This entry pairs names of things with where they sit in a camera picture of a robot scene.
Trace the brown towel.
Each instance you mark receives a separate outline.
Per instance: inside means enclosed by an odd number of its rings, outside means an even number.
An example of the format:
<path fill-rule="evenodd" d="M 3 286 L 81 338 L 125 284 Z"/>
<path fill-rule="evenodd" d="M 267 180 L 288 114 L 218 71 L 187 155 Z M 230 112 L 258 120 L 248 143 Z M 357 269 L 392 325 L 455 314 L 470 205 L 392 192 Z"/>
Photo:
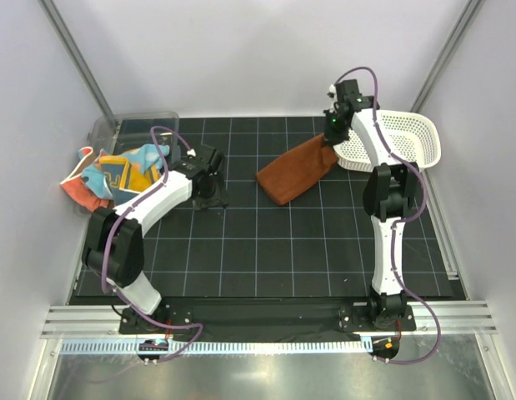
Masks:
<path fill-rule="evenodd" d="M 336 153 L 321 133 L 276 158 L 256 174 L 256 179 L 273 202 L 284 206 L 315 186 L 337 162 Z"/>

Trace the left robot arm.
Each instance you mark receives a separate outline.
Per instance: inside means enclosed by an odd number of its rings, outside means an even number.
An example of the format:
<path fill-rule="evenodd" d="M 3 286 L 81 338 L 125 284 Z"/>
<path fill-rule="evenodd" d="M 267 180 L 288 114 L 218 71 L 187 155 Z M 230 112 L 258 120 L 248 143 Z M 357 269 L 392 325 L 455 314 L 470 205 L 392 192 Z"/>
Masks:
<path fill-rule="evenodd" d="M 190 148 L 175 160 L 161 157 L 162 167 L 149 187 L 112 209 L 98 208 L 90 217 L 82 262 L 100 277 L 103 292 L 125 302 L 148 333 L 202 326 L 170 323 L 160 292 L 143 271 L 144 238 L 160 219 L 187 201 L 197 210 L 226 207 L 224 159 L 209 145 Z"/>

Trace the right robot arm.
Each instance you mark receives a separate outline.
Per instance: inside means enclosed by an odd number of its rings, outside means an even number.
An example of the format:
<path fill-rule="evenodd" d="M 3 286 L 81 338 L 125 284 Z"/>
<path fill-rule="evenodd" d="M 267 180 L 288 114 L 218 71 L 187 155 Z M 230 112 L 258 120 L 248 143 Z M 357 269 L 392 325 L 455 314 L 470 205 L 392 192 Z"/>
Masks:
<path fill-rule="evenodd" d="M 391 330 L 404 318 L 407 293 L 403 281 L 403 230 L 413 207 L 418 169 L 404 161 L 378 122 L 376 97 L 364 96 L 355 79 L 336 82 L 324 111 L 324 141 L 337 147 L 354 132 L 361 140 L 372 171 L 363 191 L 363 209 L 374 233 L 375 266 L 366 318 L 377 330 Z"/>

